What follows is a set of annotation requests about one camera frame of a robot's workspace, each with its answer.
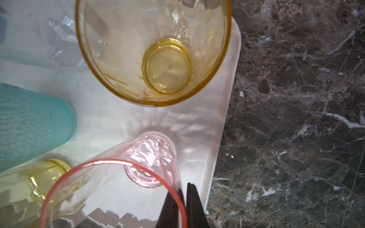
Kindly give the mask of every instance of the glass rim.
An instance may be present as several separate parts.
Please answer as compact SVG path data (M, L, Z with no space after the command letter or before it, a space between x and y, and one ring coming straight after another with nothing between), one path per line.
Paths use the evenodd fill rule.
M103 84L109 91L111 91L113 94L117 95L118 97L125 99L129 102L135 103L135 104L140 104L140 105L148 105L148 106L155 106L155 107L161 107L161 106L169 106L169 105L173 105L176 103L179 103L183 100L186 100L190 97L192 97L193 95L195 95L197 92L199 92L202 88L204 88L208 82L210 82L210 80L213 78L213 76L217 73L219 67L221 66L224 57L226 56L226 52L228 49L228 44L230 41L230 36L231 36L231 26L232 26L232 11L231 11L231 4L230 4L230 0L221 0L222 2L226 2L226 6L227 6L227 32L225 33L226 36L226 41L223 45L223 50L220 54L220 57L216 60L216 64L213 68L213 70L211 71L211 73L208 75L208 77L206 77L206 79L204 79L202 82L200 82L195 88L193 88L188 94L185 94L181 97L178 97L176 99L173 100L169 100L169 101L147 101L147 100L139 100L139 99L135 99L132 98L130 96L126 96L124 94L122 94L121 92L117 91L116 89L114 89L112 86L110 86L108 83L106 83L102 76L99 75L99 73L96 71L95 67L92 65L87 53L86 53L86 48L84 47L84 44L82 43L82 39L81 39L81 30L80 30L80 21L79 21L79 17L80 17L80 1L81 0L76 0L76 6L75 6L75 22L76 22L76 36L77 36L77 40L80 46L80 50L81 53L85 59L86 64L88 65L89 69L91 70L91 72L95 75L95 77L99 80L99 82L101 84Z
M69 177L71 177L72 175L74 175L75 173L77 173L78 171L87 168L87 167L91 167L91 166L95 166L95 165L101 165L101 164L116 164L116 165L127 165L127 166L134 166L137 169L140 169L144 172L147 172L149 174L151 174L151 176L153 176L154 178L156 178L159 182L161 182L161 184L167 189L167 191L171 194L171 196L173 197L173 199L175 200L179 211L181 213L181 219L182 219L182 226L183 228L187 228L187 215L186 215L186 211L185 211L185 203L182 201L182 199L180 198L178 192L176 192L164 179L162 179L159 175L157 175L155 172L147 169L144 166L141 166L139 164L136 163L131 163L130 161L127 160L123 160L123 159L95 159L92 161L88 161L85 163L82 163L74 168L72 168L70 171L66 172L64 175L62 175L58 181L52 186L52 188L50 189L50 191L48 192L48 195L46 197L46 199L44 200L44 203L42 205L42 210L41 210L41 217L39 218L39 222L40 228L46 228L45 223L46 223L46 209L49 205L49 202L51 200L51 196L53 196L55 194L56 189L65 181L67 180Z

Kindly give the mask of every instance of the turquoise textured glass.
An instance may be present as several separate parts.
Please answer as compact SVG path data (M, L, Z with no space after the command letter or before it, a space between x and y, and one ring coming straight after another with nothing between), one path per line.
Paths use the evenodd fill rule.
M75 129L62 100L0 83L0 172L64 144Z

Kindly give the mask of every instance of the glass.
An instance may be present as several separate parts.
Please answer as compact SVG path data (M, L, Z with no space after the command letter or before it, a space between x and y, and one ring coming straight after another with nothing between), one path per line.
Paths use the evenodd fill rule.
M231 31L229 0L77 0L85 60L110 91L129 101L171 105L217 72Z
M0 173L0 227L38 228L49 190L70 169L50 159Z
M174 199L179 218L171 227L186 228L173 144L166 136L150 132L103 152L60 178L45 200L40 228L153 228L167 193Z
M27 65L85 69L75 0L1 0L0 58Z
M0 172L64 144L75 129L65 102L0 83Z

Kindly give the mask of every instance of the brown marble surface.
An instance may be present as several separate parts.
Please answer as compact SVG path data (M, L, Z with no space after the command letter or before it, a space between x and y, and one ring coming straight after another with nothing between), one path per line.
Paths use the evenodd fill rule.
M211 227L365 227L365 1L231 5L242 49Z

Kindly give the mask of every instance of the pink glass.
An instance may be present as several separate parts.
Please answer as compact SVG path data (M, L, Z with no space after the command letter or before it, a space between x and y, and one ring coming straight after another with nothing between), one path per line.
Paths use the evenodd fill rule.
M167 192L179 208L179 227L187 220L173 144L150 132L121 143L76 166L51 188L43 204L40 228L151 227Z

